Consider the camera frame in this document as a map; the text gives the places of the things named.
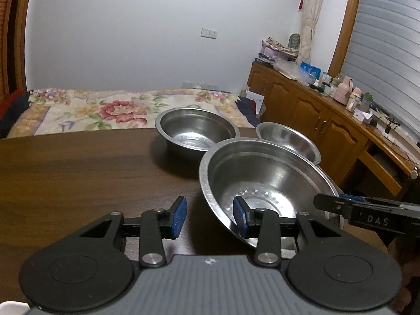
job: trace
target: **window blind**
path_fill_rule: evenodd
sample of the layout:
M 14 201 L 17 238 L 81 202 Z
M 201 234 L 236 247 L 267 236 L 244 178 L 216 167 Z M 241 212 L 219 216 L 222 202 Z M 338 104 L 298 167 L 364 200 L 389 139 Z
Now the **window blind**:
M 420 0 L 360 0 L 342 73 L 420 135 Z

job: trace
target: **pink kettle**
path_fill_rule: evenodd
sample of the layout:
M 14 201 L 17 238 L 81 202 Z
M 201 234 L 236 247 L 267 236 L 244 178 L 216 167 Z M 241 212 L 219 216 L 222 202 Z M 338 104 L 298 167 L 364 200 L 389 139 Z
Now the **pink kettle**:
M 334 99 L 344 105 L 347 105 L 350 94 L 353 91 L 353 80 L 350 77 L 345 77 L 343 83 L 339 83 L 334 95 Z

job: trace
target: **black circular disc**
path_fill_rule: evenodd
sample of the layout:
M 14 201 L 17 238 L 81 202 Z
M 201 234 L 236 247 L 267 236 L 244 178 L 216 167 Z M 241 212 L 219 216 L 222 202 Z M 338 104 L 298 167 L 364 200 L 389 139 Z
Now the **black circular disc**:
M 389 304 L 402 280 L 397 262 L 366 245 L 320 242 L 305 247 L 287 267 L 292 286 L 310 301 L 339 311 L 362 312 Z
M 25 296 L 54 312 L 81 312 L 104 305 L 124 292 L 134 276 L 130 260 L 112 246 L 43 250 L 20 269 Z

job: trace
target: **stainless steel bowl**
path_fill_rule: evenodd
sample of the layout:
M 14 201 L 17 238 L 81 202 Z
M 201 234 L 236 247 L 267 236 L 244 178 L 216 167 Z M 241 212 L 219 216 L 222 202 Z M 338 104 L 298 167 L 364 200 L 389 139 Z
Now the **stainless steel bowl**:
M 307 158 L 315 165 L 321 162 L 321 153 L 316 145 L 295 129 L 286 127 L 283 124 L 264 122 L 260 123 L 256 130 L 260 139 L 281 144 Z
M 231 121 L 203 109 L 170 109 L 159 114 L 155 125 L 172 151 L 190 159 L 201 159 L 215 143 L 240 137 Z
M 239 238 L 232 210 L 236 195 L 251 208 L 272 209 L 282 217 L 295 218 L 301 211 L 334 217 L 313 205 L 317 193 L 338 196 L 328 177 L 306 158 L 269 141 L 242 137 L 216 144 L 201 160 L 199 179 L 210 208 Z M 257 239 L 242 240 L 257 246 Z M 282 239 L 284 257 L 295 254 L 293 242 Z

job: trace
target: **floral bedspread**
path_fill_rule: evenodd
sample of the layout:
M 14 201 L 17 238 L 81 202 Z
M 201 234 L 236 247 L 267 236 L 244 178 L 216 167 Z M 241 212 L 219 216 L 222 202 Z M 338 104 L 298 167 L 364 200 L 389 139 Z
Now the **floral bedspread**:
M 251 128 L 238 110 L 236 94 L 196 89 L 149 92 L 35 90 L 8 137 L 83 130 L 154 128 L 156 117 L 174 107 L 218 113 L 238 127 Z

